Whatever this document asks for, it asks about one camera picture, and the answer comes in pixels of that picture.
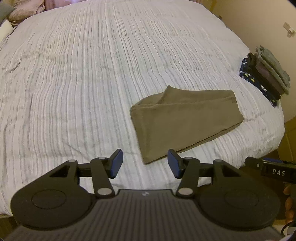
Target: gray pillow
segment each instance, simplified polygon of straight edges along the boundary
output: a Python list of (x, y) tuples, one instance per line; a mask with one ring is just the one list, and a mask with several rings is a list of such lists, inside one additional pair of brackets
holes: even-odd
[(0, 24), (14, 10), (8, 3), (0, 1)]

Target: stack of folded clothes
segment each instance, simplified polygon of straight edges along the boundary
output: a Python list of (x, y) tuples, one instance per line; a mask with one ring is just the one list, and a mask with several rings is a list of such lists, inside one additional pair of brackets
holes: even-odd
[(274, 107), (282, 94), (289, 94), (290, 76), (272, 52), (262, 46), (255, 55), (249, 53), (243, 59), (239, 76), (256, 86)]

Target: finger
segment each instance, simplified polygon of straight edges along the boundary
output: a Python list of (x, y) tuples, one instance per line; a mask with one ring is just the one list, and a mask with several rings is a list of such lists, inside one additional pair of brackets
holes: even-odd
[(289, 184), (287, 187), (284, 189), (284, 194), (290, 195), (291, 193), (291, 184)]
[(288, 197), (287, 200), (285, 201), (285, 208), (287, 210), (290, 210), (293, 206), (293, 200), (291, 197)]
[(285, 217), (286, 217), (286, 219), (293, 219), (293, 217), (294, 217), (294, 210), (286, 210), (285, 211)]
[(293, 219), (286, 219), (285, 220), (285, 223), (287, 224), (287, 223), (290, 223), (290, 222), (292, 222), (293, 221)]

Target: white pillow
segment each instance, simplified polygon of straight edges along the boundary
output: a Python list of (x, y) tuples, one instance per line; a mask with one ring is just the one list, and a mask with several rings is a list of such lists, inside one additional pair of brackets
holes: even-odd
[(0, 25), (0, 42), (6, 37), (6, 35), (10, 34), (13, 31), (13, 27), (11, 23), (4, 19), (2, 24)]

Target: bed sheet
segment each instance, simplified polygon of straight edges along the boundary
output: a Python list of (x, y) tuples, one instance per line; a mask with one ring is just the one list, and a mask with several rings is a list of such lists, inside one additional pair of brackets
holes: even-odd
[[(0, 45), (0, 213), (13, 194), (68, 159), (124, 152), (115, 188), (176, 190), (167, 159), (144, 165), (130, 108), (168, 85), (233, 90), (244, 122), (189, 151), (240, 167), (276, 149), (273, 108), (239, 77), (249, 49), (202, 5), (185, 0), (90, 0), (22, 22)], [(89, 178), (81, 179), (89, 191)]]

